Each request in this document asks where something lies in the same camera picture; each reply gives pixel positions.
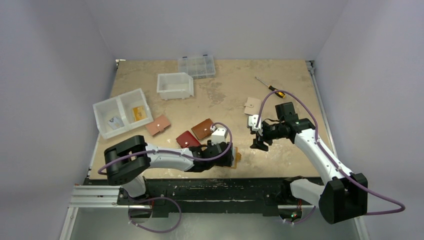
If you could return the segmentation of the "orange card holder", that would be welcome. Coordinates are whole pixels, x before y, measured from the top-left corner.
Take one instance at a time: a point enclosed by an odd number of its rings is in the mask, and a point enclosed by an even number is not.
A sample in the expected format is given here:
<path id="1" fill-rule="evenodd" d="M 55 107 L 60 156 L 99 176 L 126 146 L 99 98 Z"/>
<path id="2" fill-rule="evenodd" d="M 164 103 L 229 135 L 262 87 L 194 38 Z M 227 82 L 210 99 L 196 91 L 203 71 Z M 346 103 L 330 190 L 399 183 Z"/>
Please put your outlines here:
<path id="1" fill-rule="evenodd" d="M 237 147 L 232 148 L 232 163 L 231 163 L 231 169 L 236 169 L 237 164 L 241 161 L 242 155 L 239 152 Z"/>

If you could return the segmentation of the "gold credit card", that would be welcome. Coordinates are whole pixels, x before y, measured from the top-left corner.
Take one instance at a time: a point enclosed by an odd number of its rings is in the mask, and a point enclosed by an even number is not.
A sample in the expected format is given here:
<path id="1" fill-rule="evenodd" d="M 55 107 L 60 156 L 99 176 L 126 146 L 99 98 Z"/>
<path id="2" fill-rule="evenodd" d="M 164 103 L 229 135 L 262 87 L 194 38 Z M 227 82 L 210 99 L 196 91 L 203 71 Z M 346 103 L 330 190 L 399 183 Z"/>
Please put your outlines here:
<path id="1" fill-rule="evenodd" d="M 132 109 L 133 120 L 134 122 L 138 122 L 147 118 L 146 110 L 144 106 L 137 106 Z"/>

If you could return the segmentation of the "white VIP credit card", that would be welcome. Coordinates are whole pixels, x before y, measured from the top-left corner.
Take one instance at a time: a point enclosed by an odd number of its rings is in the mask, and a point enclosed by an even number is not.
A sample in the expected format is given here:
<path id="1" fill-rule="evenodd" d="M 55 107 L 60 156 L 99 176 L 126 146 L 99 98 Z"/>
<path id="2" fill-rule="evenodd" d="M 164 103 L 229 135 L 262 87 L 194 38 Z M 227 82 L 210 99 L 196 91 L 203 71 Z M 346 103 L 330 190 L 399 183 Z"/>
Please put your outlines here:
<path id="1" fill-rule="evenodd" d="M 124 123 L 119 116 L 113 116 L 107 121 L 107 123 L 113 130 L 117 130 L 124 127 Z"/>

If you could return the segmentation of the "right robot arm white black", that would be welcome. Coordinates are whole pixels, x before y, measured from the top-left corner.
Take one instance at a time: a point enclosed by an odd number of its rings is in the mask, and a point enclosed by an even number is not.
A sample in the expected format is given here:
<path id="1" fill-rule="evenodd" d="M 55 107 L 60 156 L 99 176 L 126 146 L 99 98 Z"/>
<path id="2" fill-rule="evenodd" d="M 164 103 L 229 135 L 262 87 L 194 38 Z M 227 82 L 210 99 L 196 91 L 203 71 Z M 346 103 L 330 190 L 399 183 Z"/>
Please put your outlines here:
<path id="1" fill-rule="evenodd" d="M 312 183 L 302 176 L 291 177 L 283 181 L 280 196 L 288 204 L 296 200 L 319 208 L 322 217 L 329 224 L 363 216 L 368 211 L 367 178 L 354 174 L 351 178 L 355 185 L 342 175 L 344 165 L 337 161 L 326 145 L 320 145 L 316 127 L 308 118 L 300 119 L 292 102 L 275 106 L 277 121 L 268 124 L 257 114 L 247 120 L 247 127 L 255 139 L 252 149 L 268 151 L 274 140 L 289 139 L 298 147 L 315 167 L 323 182 Z"/>

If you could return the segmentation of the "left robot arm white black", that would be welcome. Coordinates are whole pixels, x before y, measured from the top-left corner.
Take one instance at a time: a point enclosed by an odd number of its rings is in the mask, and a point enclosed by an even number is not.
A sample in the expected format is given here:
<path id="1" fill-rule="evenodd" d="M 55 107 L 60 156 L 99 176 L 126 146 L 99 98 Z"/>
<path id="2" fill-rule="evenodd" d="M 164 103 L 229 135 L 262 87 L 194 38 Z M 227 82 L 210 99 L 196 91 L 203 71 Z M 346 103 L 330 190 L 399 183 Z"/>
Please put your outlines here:
<path id="1" fill-rule="evenodd" d="M 147 143 L 142 135 L 130 137 L 104 151 L 104 166 L 97 171 L 110 186 L 120 186 L 138 205 L 146 203 L 149 191 L 142 173 L 148 169 L 174 169 L 201 173 L 212 167 L 233 167 L 237 148 L 231 142 L 163 148 Z"/>

